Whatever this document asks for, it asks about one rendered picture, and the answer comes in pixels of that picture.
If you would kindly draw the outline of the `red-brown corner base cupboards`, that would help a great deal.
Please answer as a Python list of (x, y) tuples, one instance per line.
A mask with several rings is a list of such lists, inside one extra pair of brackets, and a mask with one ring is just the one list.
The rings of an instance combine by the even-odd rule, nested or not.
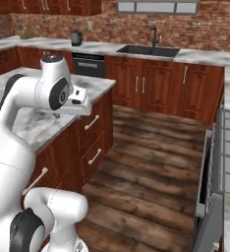
[(0, 75), (20, 67), (40, 69), (40, 59), (46, 54), (63, 56), (70, 71), (73, 71), (72, 53), (70, 51), (14, 46), (0, 50)]

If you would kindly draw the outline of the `red-brown cupboards with sink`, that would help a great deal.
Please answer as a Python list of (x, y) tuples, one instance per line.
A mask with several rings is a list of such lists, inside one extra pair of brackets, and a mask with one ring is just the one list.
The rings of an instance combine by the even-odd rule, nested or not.
[(113, 103), (198, 120), (210, 126), (224, 90), (224, 68), (107, 56), (105, 77), (116, 82)]

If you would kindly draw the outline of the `black sink tap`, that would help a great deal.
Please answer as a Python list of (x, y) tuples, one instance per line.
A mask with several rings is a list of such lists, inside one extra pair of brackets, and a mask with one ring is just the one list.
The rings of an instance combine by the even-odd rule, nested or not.
[(160, 36), (157, 35), (156, 27), (152, 27), (151, 30), (153, 31), (151, 44), (152, 44), (152, 48), (154, 48), (157, 44), (161, 42), (161, 35)]

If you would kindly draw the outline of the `red-brown island drawer front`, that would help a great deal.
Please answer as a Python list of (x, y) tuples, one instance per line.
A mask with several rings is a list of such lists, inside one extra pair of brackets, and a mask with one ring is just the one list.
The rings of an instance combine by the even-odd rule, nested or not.
[[(87, 182), (92, 173), (96, 170), (98, 165), (103, 159), (104, 148), (103, 148), (103, 135), (100, 135), (86, 150), (86, 152), (81, 157), (82, 173), (83, 173), (83, 182)], [(98, 148), (102, 149), (100, 155), (96, 158), (92, 165), (88, 165), (88, 161), (92, 159)]]
[[(99, 119), (88, 129), (85, 130), (85, 126), (89, 124), (94, 116), (98, 114)], [(102, 108), (102, 99), (100, 98), (92, 107), (92, 112), (90, 116), (83, 116), (79, 121), (79, 131), (80, 131), (80, 139), (81, 139), (81, 148), (86, 148), (89, 143), (96, 139), (97, 136), (103, 130), (103, 108)]]

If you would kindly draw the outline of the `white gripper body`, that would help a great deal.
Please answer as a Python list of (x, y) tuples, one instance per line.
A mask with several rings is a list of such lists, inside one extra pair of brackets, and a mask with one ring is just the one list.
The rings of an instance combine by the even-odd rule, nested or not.
[(83, 104), (73, 104), (70, 99), (57, 110), (60, 114), (89, 116), (91, 115), (92, 105), (88, 98), (85, 99)]

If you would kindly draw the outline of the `grey framed window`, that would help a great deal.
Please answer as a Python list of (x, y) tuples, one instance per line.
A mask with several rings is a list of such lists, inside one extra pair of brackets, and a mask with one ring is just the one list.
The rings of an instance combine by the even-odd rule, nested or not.
[(194, 15), (200, 0), (116, 0), (120, 13)]

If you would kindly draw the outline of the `brown rounded object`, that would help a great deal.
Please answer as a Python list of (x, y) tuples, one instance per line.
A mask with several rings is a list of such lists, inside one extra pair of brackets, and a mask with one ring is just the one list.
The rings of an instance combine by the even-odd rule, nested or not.
[(29, 30), (29, 28), (24, 28), (20, 30), (19, 36), (21, 39), (29, 39), (33, 37), (32, 32)]

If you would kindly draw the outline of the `red-brown wall cupboards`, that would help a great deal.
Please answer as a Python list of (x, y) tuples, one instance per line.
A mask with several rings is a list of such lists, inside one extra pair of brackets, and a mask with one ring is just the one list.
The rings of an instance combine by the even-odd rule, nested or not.
[(102, 0), (0, 0), (0, 15), (43, 14), (43, 15), (98, 15)]

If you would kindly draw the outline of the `dark sink basin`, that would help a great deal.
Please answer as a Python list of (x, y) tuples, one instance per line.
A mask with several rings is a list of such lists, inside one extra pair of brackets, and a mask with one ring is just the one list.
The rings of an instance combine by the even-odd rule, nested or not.
[(119, 49), (120, 53), (152, 55), (169, 58), (174, 58), (179, 51), (179, 48), (147, 47), (138, 45), (126, 45)]

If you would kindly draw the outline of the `grey dishwasher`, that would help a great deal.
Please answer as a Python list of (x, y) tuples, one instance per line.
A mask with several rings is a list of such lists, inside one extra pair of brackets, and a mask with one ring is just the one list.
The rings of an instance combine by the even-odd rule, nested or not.
[(103, 55), (73, 52), (72, 59), (73, 69), (77, 75), (95, 78), (105, 77), (105, 61)]

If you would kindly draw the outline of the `red-brown island cupboard door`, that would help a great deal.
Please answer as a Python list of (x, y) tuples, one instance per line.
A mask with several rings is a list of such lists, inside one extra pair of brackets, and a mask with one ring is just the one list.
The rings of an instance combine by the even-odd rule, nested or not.
[(36, 153), (36, 164), (28, 185), (46, 167), (48, 171), (35, 183), (35, 187), (79, 192), (82, 183), (77, 174), (80, 150), (79, 124), (75, 121)]

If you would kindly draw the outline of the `grey stove with oven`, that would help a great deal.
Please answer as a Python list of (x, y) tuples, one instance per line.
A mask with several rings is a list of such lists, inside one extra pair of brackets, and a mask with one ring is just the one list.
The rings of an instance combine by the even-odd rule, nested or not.
[(213, 252), (223, 232), (223, 199), (230, 193), (230, 109), (221, 106), (204, 135), (192, 252)]

